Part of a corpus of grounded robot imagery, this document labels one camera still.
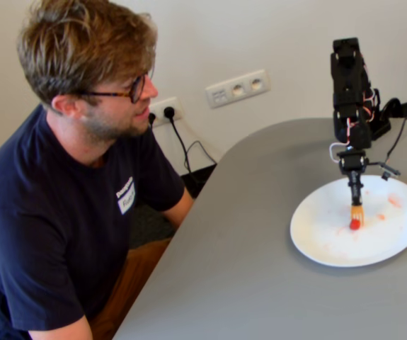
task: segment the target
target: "ear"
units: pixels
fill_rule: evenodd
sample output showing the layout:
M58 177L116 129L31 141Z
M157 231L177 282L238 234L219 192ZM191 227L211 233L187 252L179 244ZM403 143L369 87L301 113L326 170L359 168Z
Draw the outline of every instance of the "ear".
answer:
M51 104L54 110L69 118L80 119L86 114L86 107L83 101L69 94L55 96Z

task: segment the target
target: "wire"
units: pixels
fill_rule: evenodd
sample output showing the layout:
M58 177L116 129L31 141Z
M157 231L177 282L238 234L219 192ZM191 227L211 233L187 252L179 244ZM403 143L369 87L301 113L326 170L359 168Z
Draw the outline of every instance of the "wire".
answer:
M178 133L178 130L176 129L175 122L173 121L173 118L170 119L170 123L172 124L173 129L175 130L176 136L177 136L178 139L180 140L181 146L183 147L183 151L184 151L184 164L185 164L186 169L189 171L189 174L191 174L192 171L190 170L188 152L186 151L186 147L184 146L183 140L181 139L181 136L180 136L180 134Z
M355 124L351 125L351 119L348 118L347 119L347 127L346 127L346 137L347 137L346 143L335 142L335 143L332 143L329 146L329 156L331 156L332 162L338 163L338 160L333 158L332 148L336 147L336 146L345 147L345 146L350 144L350 130L351 130L351 126L354 126L354 125Z
M399 135L397 136L394 145L392 145L390 150L387 152L386 161L384 163L387 163L390 160L391 153L395 149L396 145L399 143L399 140L400 140L401 134L403 133L403 129L404 129L404 125L405 125L406 121L407 121L407 117L405 117L403 119L403 124L401 124L401 129L400 129Z
M372 96L370 98L365 98L365 92L363 93L363 97L364 97L364 102L365 101L371 101L372 105L374 106L374 99L376 98L376 93L374 91L372 91Z
M370 111L370 109L367 106L364 106L363 108L364 108L364 110L367 111L368 115L371 117L369 120L367 120L367 122L370 123L372 120L374 120L374 111L372 114L372 112Z
M199 184L206 184L206 181L199 181L198 179L195 178L194 174L192 173L192 170L190 170L190 165L189 165L189 158L188 158L188 151L186 150L186 147L184 146L183 140L181 139L180 134L178 133L178 130L176 129L175 126L175 121L173 118L169 118L170 123L172 124L173 129L175 130L176 136L180 140L181 147L183 148L184 151L184 167L188 170L189 177L193 180L193 182L198 186Z
M215 165L217 165L217 162L210 156L210 154L208 154L208 152L206 151L206 149L203 147L202 143L201 143L199 140L194 141L194 143L192 143L192 144L189 146L189 148L187 149L186 152L189 154L190 149L191 149L194 145L196 145L196 144L199 144L200 147L203 149L203 152L207 155L207 157L208 157L209 159L211 159L211 162L213 162ZM184 161L184 167L185 167L185 168L188 168L185 161Z

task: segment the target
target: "eyeglass frame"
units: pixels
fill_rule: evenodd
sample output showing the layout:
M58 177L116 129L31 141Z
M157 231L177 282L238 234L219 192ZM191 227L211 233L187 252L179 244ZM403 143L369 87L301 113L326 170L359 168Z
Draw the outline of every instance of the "eyeglass frame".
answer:
M145 77L148 76L150 80L153 78L154 74L154 66L151 69L151 71L147 73L143 73L142 75L138 76L136 79L131 84L131 88L128 92L92 92L92 91L80 91L77 94L80 96L106 96L106 97L125 97L125 98L130 98L131 103L135 104L136 102L139 101L140 97L142 96L142 93L144 91L145 87ZM139 83L142 83L142 87L140 89L138 98L135 98L135 93L137 91L137 87L139 86Z

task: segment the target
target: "black cable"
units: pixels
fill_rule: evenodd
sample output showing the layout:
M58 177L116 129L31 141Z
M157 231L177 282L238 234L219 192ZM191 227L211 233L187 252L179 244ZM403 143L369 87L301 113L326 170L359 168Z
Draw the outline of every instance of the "black cable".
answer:
M399 133L398 137L396 138L394 145L392 145L391 149L387 152L386 161L384 163L387 163L389 161L391 153L395 149L396 145L399 143L399 140L400 140L401 134L403 133L403 129L404 129L404 125L405 125L406 121L407 121L407 117L405 117L403 119L403 124L401 124L400 133Z
M184 151L184 164L187 164L186 169L189 171L189 174L192 173L192 171L190 170L190 166L189 166L189 158L188 158L188 152L186 151L186 147L184 146L183 140L181 139L180 134L178 133L178 130L176 129L175 126L175 122L173 121L173 118L169 118L170 123L173 126L173 129L175 130L176 136L178 137L178 139L180 140L181 146L183 147L183 151Z
M197 179L194 177L192 171L190 170L188 152L186 151L186 147L184 146L183 140L181 139L181 136L180 136L180 134L178 133L178 130L176 129L175 121L173 120L174 115L175 115L175 110L174 110L172 107L168 106L168 107L166 107L166 108L164 109L164 116L170 120L170 123L172 124L172 127L173 127L173 129L175 130L176 136L177 136L178 139L180 140L181 147L183 148L183 151L184 151L184 159L185 159L184 162L185 162L185 164L187 164L187 166L185 165L185 168L186 168L186 169L188 170L188 172L189 172L189 177L194 181L194 183L195 183L196 186L199 186L199 185L201 185L201 184L206 184L206 181L199 181L199 180L197 180Z
M194 143L192 143L192 144L189 146L189 148L188 148L188 150L187 150L187 153L189 154L190 149L191 149L194 145L196 145L196 144L199 144L200 147L203 149L203 152L207 155L207 157L208 157L209 159L211 159L211 162L213 162L214 165L217 165L217 162L210 156L210 154L208 154L208 152L206 151L206 149L203 147L202 143L201 143L199 140L194 141Z

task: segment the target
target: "food piece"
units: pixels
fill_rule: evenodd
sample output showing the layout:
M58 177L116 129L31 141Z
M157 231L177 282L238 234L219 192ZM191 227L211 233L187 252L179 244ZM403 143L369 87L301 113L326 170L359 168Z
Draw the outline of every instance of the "food piece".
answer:
M353 218L350 223L351 230L358 230L360 228L360 221Z

